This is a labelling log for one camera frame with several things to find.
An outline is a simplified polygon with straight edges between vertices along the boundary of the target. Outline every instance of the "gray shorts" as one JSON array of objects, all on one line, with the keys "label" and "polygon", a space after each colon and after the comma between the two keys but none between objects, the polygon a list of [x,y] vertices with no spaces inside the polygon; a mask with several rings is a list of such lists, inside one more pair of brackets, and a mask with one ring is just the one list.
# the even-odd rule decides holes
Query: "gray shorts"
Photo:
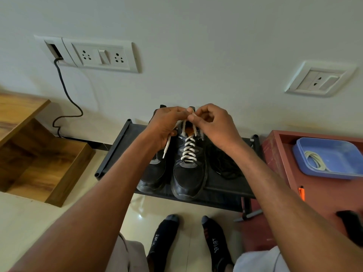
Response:
[{"label": "gray shorts", "polygon": [[[106,272],[149,271],[142,243],[125,240],[119,236],[111,254]],[[263,271],[289,272],[277,246],[269,251],[248,252],[236,261],[233,272]]]}]

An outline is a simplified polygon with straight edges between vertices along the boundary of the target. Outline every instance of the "tile grout line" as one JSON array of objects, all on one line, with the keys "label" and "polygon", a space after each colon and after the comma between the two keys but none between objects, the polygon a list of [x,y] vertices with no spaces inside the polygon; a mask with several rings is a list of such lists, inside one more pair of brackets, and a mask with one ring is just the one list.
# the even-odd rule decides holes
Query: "tile grout line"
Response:
[{"label": "tile grout line", "polygon": [[185,272],[187,272],[187,270],[188,270],[189,249],[190,249],[190,242],[192,241],[192,232],[193,232],[193,226],[191,227],[190,235],[189,235],[188,256],[187,256],[187,265],[185,267]]}]

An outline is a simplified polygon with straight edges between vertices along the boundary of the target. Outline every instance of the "white wall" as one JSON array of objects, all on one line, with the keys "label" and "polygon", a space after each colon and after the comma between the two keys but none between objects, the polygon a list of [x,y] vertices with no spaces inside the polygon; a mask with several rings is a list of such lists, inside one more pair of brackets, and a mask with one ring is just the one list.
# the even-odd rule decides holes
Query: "white wall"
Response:
[{"label": "white wall", "polygon": [[362,0],[1,0],[0,86],[77,110],[33,35],[135,42],[142,74],[63,67],[83,118],[64,135],[112,143],[160,104],[227,109],[244,136],[272,129],[363,137],[363,75],[327,99],[283,93],[304,59],[363,64]]}]

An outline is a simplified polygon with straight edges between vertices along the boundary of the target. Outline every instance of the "blue tray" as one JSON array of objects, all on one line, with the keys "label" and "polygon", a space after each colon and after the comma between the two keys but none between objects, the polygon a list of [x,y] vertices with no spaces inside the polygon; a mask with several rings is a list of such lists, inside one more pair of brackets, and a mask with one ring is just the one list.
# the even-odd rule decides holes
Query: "blue tray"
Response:
[{"label": "blue tray", "polygon": [[[313,159],[306,159],[305,151],[313,151],[320,155],[330,172],[317,170]],[[296,141],[293,152],[304,174],[342,179],[363,177],[363,155],[350,142],[302,137]]]}]

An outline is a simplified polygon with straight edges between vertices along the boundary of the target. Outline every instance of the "person's left hand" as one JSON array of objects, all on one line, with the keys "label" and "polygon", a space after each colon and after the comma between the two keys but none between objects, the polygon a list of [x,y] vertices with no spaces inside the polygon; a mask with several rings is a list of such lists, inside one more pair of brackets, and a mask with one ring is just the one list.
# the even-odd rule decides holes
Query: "person's left hand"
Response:
[{"label": "person's left hand", "polygon": [[175,136],[177,132],[174,130],[178,120],[185,120],[188,115],[193,112],[192,108],[167,107],[160,108],[156,111],[145,132],[149,136],[154,137],[158,145],[158,150],[165,147],[168,136]]}]

